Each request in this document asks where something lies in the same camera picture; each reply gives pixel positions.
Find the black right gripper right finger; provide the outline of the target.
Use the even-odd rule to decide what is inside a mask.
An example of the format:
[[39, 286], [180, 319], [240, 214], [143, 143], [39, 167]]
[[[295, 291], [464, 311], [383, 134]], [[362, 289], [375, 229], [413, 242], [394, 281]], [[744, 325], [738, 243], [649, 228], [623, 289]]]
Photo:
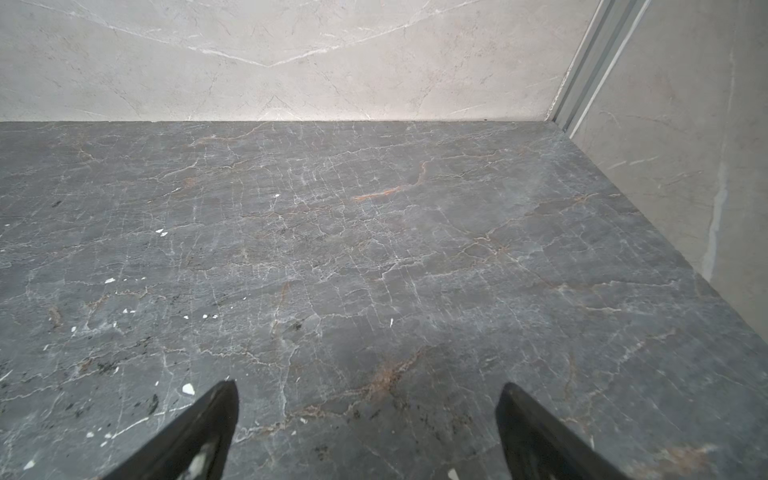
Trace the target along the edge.
[[495, 420], [514, 479], [628, 479], [515, 383], [503, 386]]

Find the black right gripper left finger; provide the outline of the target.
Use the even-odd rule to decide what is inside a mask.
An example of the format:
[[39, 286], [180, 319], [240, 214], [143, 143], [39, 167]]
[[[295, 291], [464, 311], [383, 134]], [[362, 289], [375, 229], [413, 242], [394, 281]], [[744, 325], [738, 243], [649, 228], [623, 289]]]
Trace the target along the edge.
[[238, 417], [236, 382], [220, 381], [105, 478], [220, 479]]

